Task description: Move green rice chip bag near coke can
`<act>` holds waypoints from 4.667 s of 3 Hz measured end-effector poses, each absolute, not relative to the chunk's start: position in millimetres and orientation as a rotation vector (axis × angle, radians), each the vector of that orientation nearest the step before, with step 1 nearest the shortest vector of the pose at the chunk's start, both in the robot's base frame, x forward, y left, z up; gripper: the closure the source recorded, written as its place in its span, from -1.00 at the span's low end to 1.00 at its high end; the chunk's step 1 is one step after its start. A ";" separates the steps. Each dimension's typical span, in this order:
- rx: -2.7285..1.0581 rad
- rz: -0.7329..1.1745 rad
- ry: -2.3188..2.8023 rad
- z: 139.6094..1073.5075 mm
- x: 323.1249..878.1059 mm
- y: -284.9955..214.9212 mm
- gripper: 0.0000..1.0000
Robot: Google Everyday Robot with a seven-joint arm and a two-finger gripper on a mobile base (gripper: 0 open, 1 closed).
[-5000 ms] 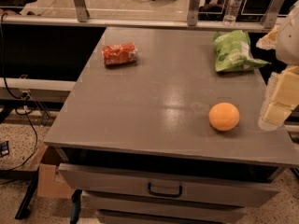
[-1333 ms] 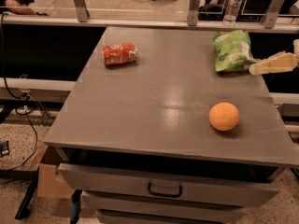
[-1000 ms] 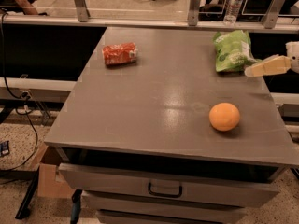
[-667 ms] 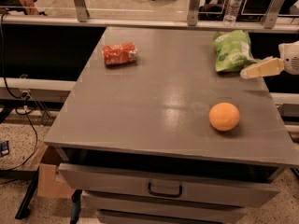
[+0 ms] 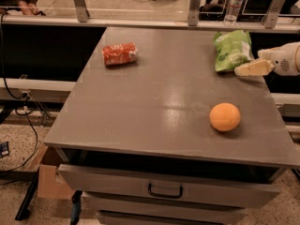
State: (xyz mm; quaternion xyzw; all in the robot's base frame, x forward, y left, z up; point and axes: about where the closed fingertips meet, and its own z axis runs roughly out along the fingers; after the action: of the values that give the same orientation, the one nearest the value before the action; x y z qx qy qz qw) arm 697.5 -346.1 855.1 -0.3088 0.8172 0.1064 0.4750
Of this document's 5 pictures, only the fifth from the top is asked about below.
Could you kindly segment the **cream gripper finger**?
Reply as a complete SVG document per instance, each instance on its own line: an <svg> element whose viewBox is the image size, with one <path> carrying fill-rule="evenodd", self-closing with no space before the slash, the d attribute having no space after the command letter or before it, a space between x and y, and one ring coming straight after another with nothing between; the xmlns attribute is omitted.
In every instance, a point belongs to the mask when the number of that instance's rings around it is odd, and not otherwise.
<svg viewBox="0 0 300 225"><path fill-rule="evenodd" d="M234 73L240 77L268 75L275 66L270 60L256 59L234 69Z"/></svg>
<svg viewBox="0 0 300 225"><path fill-rule="evenodd" d="M280 58L279 47L258 50L258 56L265 60L278 60Z"/></svg>

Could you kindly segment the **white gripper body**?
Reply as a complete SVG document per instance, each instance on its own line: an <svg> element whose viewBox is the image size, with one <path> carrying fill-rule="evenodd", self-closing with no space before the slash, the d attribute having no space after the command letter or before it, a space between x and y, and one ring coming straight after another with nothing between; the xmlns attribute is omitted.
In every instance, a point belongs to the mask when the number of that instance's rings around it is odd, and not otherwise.
<svg viewBox="0 0 300 225"><path fill-rule="evenodd" d="M287 43L276 48L271 61L273 70L280 76L300 75L300 42Z"/></svg>

